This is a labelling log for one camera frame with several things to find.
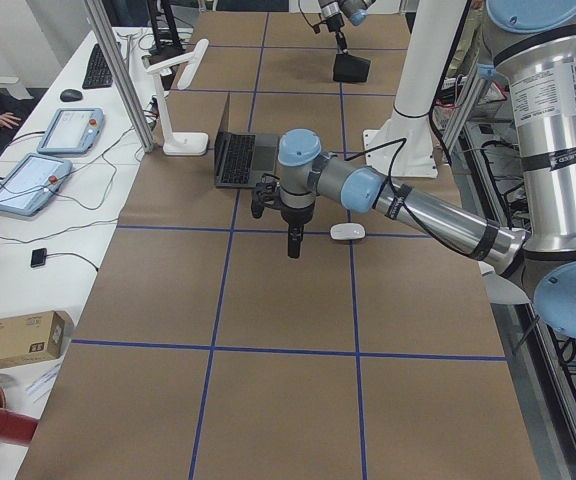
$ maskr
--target ur robot arm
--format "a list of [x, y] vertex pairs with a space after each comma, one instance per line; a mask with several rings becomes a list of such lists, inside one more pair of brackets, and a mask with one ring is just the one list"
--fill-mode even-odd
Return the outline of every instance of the ur robot arm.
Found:
[[[348, 43], [341, 28], [344, 26], [344, 16], [353, 25], [361, 24], [367, 16], [366, 10], [373, 3], [373, 0], [319, 0], [323, 17], [321, 24], [325, 23], [328, 31], [335, 34], [340, 52], [333, 66], [335, 82], [361, 83], [368, 78], [370, 60], [348, 53]], [[313, 26], [313, 29], [315, 33], [319, 33], [319, 24]]]
[[488, 0], [486, 9], [482, 48], [510, 85], [530, 233], [394, 180], [390, 174], [403, 138], [375, 147], [397, 145], [387, 173], [379, 173], [326, 152], [318, 136], [303, 129], [282, 137], [280, 182], [253, 191], [253, 216], [259, 218], [264, 208], [280, 210], [289, 225], [289, 255], [298, 257], [317, 195], [353, 212], [372, 208], [492, 265], [500, 275], [519, 272], [513, 281], [541, 318], [576, 338], [576, 0]]

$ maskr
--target white pole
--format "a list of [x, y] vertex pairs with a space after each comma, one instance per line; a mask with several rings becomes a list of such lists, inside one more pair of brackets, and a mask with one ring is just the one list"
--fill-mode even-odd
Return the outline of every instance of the white pole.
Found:
[[[364, 131], [366, 148], [405, 137], [393, 177], [437, 177], [428, 110], [450, 53], [467, 0], [420, 0], [392, 115], [380, 130]], [[388, 174], [399, 145], [366, 156], [368, 165]]]

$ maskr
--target keyboard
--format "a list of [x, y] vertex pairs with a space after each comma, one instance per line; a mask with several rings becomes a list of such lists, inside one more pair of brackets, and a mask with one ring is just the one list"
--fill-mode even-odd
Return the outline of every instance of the keyboard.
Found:
[[98, 43], [92, 48], [81, 88], [106, 88], [112, 85], [112, 74]]
[[254, 150], [254, 135], [231, 135], [221, 181], [242, 185], [248, 183]]

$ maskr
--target blue tape line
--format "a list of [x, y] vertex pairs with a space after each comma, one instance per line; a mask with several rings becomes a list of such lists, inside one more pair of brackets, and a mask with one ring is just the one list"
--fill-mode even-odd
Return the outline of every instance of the blue tape line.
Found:
[[259, 77], [261, 76], [261, 64], [264, 59], [264, 49], [266, 48], [266, 34], [268, 33], [268, 19], [270, 13], [266, 14], [266, 23], [264, 25], [264, 35], [261, 40], [261, 50], [259, 52], [259, 65], [257, 65], [257, 78], [255, 79], [255, 90], [252, 94], [252, 105], [250, 106], [250, 117], [248, 118], [248, 131], [252, 132], [252, 120], [255, 115], [255, 106], [257, 104], [257, 91], [259, 90]]
[[[228, 233], [231, 230], [228, 228], [213, 228], [213, 227], [174, 227], [174, 226], [158, 226], [158, 225], [117, 225], [117, 228], [123, 230], [172, 230], [172, 231], [190, 231], [190, 232], [209, 232], [209, 233]], [[261, 233], [261, 234], [272, 234], [272, 235], [285, 235], [285, 230], [264, 230], [255, 228], [235, 228], [232, 230], [235, 233]], [[330, 232], [305, 231], [304, 235], [330, 235]], [[366, 237], [386, 237], [386, 238], [421, 238], [429, 239], [430, 236], [423, 233], [366, 233]]]
[[85, 340], [73, 338], [72, 343], [80, 345], [98, 345], [105, 347], [134, 347], [134, 348], [168, 348], [172, 350], [210, 350], [208, 345], [189, 345], [181, 343], [150, 343], [150, 342], [119, 342], [111, 340]]
[[208, 398], [208, 387], [210, 386], [210, 374], [212, 373], [212, 362], [215, 355], [215, 345], [217, 344], [217, 334], [219, 331], [219, 322], [221, 320], [221, 309], [223, 306], [224, 292], [226, 290], [226, 281], [228, 279], [228, 266], [230, 265], [230, 255], [232, 252], [232, 241], [235, 237], [235, 223], [237, 221], [237, 210], [239, 208], [239, 197], [241, 190], [237, 190], [235, 198], [235, 207], [232, 212], [232, 221], [230, 222], [230, 235], [228, 237], [228, 247], [226, 249], [226, 259], [224, 261], [224, 270], [221, 276], [221, 286], [219, 288], [219, 300], [217, 302], [217, 313], [215, 314], [215, 324], [212, 330], [212, 338], [210, 340], [210, 353], [208, 354], [208, 365], [206, 366], [206, 376], [204, 378], [204, 388], [201, 395], [201, 404], [199, 406], [199, 417], [197, 419], [197, 428], [195, 430], [195, 443], [192, 449], [192, 460], [190, 469], [188, 471], [188, 479], [193, 480], [195, 476], [195, 468], [197, 466], [197, 455], [199, 452], [199, 441], [201, 439], [201, 429], [204, 421], [204, 414], [206, 412], [206, 400]]
[[161, 226], [161, 225], [117, 225], [117, 228], [124, 230], [178, 230], [178, 231], [190, 231], [190, 232], [218, 232], [218, 233], [228, 233], [230, 229], [228, 228], [213, 228], [213, 227], [175, 227], [175, 226]]
[[[199, 93], [246, 93], [257, 95], [317, 95], [317, 96], [337, 96], [336, 92], [300, 92], [297, 90], [230, 90], [227, 88], [187, 88], [185, 90], [178, 90], [171, 88], [171, 90], [186, 91], [186, 92], [199, 92]], [[395, 98], [392, 93], [344, 93], [346, 97], [389, 97]]]
[[487, 355], [435, 355], [422, 353], [361, 352], [366, 358], [404, 358], [409, 360], [459, 360], [464, 362], [505, 362], [505, 357]]
[[[188, 45], [197, 45], [196, 43], [188, 43]], [[315, 46], [298, 46], [298, 45], [224, 45], [224, 44], [210, 44], [213, 48], [245, 48], [250, 50], [258, 50], [261, 48], [266, 48], [269, 50], [328, 50], [331, 52], [336, 52], [337, 47], [315, 47]], [[388, 48], [388, 47], [364, 47], [353, 49], [353, 52], [358, 52], [360, 50], [366, 51], [377, 51], [377, 52], [405, 52], [406, 48]]]
[[[350, 211], [346, 212], [348, 221], [352, 219]], [[366, 459], [366, 422], [364, 417], [364, 394], [361, 372], [361, 341], [359, 335], [359, 308], [357, 304], [357, 281], [355, 276], [355, 251], [351, 241], [348, 247], [350, 262], [350, 289], [352, 296], [352, 318], [355, 332], [355, 367], [357, 369], [357, 410], [359, 412], [359, 445], [361, 448], [361, 477], [368, 480], [368, 461]]]
[[330, 357], [355, 356], [354, 352], [337, 352], [334, 350], [308, 350], [308, 349], [290, 349], [290, 348], [216, 346], [215, 350], [219, 352], [235, 352], [235, 353], [272, 353], [282, 355], [318, 355], [318, 356], [330, 356]]
[[[151, 342], [122, 342], [114, 340], [87, 340], [74, 338], [72, 343], [80, 345], [97, 345], [108, 347], [133, 347], [133, 348], [168, 348], [173, 350], [203, 350], [223, 351], [235, 353], [271, 353], [276, 355], [319, 355], [331, 357], [354, 357], [355, 352], [338, 350], [311, 350], [290, 348], [263, 348], [263, 347], [232, 347], [227, 345], [191, 345], [183, 343], [151, 343]], [[505, 362], [504, 357], [490, 355], [441, 355], [423, 353], [387, 353], [387, 352], [360, 352], [362, 358], [403, 358], [412, 360], [461, 360], [467, 362]]]

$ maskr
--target white computer mouse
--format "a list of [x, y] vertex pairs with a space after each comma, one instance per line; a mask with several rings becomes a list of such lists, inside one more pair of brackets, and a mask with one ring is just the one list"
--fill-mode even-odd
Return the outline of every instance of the white computer mouse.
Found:
[[361, 240], [366, 230], [358, 223], [338, 223], [330, 227], [330, 236], [333, 240]]

